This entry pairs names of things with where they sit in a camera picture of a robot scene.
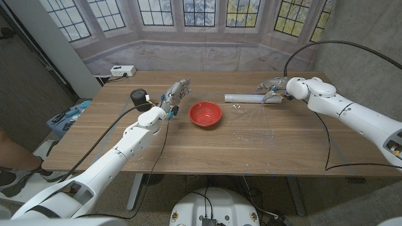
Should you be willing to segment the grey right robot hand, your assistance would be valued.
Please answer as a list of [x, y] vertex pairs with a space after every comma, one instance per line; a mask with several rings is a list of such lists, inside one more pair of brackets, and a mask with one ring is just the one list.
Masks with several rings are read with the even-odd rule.
[[275, 77], [260, 83], [256, 89], [267, 90], [261, 102], [265, 103], [267, 100], [277, 96], [277, 91], [285, 91], [288, 81], [288, 77]]

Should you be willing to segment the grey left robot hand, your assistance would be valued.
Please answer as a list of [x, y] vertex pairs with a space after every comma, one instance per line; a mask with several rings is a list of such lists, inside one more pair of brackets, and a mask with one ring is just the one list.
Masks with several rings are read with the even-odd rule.
[[188, 95], [192, 90], [190, 88], [190, 78], [182, 79], [174, 83], [165, 94], [165, 97], [158, 104], [158, 107], [162, 108], [166, 113], [169, 113], [171, 109], [177, 106], [184, 96]]

